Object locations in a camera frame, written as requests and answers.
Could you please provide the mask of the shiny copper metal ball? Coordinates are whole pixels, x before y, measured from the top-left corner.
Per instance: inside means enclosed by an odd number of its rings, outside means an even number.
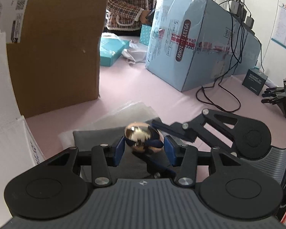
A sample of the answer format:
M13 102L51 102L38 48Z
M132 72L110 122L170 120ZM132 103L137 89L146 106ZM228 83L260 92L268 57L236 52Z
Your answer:
M127 145L138 153L157 153L164 146L163 135L148 123L130 123L124 129L124 137Z

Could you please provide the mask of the clear plastic bag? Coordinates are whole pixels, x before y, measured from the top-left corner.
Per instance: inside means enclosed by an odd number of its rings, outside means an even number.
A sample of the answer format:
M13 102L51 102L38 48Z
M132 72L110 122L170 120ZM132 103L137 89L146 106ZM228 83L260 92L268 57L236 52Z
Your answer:
M128 102L92 123L60 133L58 138L63 149L67 149L75 145L73 137L74 131L125 127L132 122L146 122L155 118L158 118L158 114L152 107L146 106L143 102Z

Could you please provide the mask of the small dark teal box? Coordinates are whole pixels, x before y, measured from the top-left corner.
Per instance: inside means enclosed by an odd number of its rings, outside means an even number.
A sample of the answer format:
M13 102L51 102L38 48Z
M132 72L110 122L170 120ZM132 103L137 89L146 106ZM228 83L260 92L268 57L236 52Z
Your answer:
M255 95L259 95L268 77L259 69L249 69L242 85L253 92Z

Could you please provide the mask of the white foam board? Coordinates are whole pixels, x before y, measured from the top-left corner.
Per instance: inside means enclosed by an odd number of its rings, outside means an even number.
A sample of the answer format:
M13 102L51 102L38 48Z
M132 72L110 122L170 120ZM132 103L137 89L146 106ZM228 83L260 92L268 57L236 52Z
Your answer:
M12 217L3 195L6 185L42 161L44 156L15 99L7 60L6 35L0 31L0 228Z

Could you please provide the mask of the crumpled white paper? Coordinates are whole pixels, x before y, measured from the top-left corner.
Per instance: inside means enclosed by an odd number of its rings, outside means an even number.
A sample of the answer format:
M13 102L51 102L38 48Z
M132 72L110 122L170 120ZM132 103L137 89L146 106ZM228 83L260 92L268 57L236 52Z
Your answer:
M122 56L129 64L145 63L148 47L144 44L130 40L129 47L122 51Z

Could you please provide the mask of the light blue cardboard box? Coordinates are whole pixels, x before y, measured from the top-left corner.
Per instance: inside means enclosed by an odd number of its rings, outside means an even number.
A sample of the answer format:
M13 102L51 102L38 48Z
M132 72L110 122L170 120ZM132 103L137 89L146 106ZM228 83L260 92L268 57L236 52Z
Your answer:
M213 0L158 0L146 68L180 92L246 74L260 44Z

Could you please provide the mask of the teal flat box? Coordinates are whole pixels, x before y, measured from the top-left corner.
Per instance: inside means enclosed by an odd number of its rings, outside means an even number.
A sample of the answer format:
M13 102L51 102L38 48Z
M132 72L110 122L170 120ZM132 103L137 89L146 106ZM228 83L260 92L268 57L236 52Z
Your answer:
M119 37L101 37L100 65L111 67L122 55L124 49L129 47L130 41Z

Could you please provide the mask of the black power adapters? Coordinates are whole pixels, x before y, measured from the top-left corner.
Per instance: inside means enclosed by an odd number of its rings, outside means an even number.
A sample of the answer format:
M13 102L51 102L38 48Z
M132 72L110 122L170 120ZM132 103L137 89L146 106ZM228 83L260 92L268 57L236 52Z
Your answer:
M250 30L253 28L254 19L252 18L252 14L242 1L231 1L229 11L231 14L236 16L240 22L244 23Z

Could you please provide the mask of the person in plaid jacket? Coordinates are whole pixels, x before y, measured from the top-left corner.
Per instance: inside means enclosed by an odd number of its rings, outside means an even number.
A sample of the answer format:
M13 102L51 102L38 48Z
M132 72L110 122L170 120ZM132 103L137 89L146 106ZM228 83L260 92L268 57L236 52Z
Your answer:
M155 8L157 0L108 0L104 31L118 36L139 36L146 16Z

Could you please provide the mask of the brown cardboard box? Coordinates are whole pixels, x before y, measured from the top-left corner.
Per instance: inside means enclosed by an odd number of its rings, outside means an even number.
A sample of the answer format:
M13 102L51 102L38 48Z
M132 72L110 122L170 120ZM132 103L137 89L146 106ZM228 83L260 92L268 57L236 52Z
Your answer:
M100 38L107 0L14 0L22 20L6 28L20 113L32 117L99 96Z

